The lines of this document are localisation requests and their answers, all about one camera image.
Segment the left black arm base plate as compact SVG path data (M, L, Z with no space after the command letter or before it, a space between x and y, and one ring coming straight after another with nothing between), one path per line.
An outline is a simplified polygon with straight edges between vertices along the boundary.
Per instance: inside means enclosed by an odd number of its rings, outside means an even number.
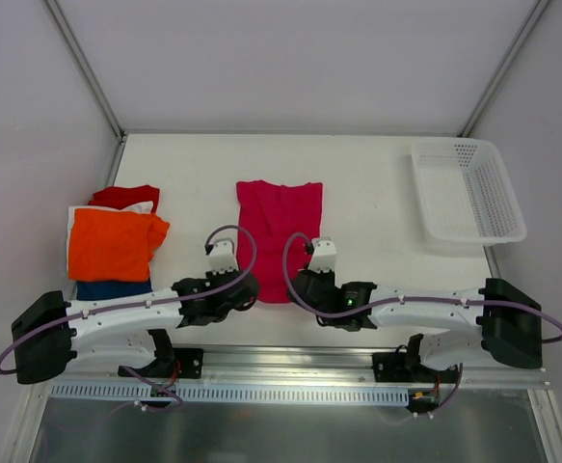
M200 379L204 351L196 347L174 347L172 344L154 352L151 361L131 368L145 378Z

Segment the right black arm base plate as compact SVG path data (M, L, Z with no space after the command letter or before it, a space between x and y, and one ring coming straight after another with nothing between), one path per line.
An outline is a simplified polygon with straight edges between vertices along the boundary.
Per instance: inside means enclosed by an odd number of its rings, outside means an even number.
M457 368L442 371L423 365L409 365L405 352L375 352L371 355L374 380L377 383L433 383L440 380L452 384L459 377Z

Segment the pink t-shirt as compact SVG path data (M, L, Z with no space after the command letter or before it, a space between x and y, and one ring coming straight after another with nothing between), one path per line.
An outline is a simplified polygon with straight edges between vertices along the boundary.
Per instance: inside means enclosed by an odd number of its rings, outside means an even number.
M258 300L286 304L283 248L295 232L308 238L320 235L324 186L321 182L286 186L265 180L239 181L236 196L240 206L238 225L253 236L257 248L253 274L260 286Z

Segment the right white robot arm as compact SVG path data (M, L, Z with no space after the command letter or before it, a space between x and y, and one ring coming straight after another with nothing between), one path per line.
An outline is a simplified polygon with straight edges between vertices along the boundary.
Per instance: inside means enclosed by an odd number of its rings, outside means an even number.
M304 269L287 294L324 327L348 332L415 328L403 359L414 381L484 358L511 368L543 365L542 308L502 279L489 278L481 288L409 295L372 282L337 286L334 272Z

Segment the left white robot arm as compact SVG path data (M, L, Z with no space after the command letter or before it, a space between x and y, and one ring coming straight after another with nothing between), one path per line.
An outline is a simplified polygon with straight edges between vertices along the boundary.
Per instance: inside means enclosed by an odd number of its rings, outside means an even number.
M97 301L68 301L60 290L40 296L11 326L18 383L31 385L67 371L133 368L145 377L170 372L169 333L224 321L248 310L259 284L251 273L208 272L145 294Z

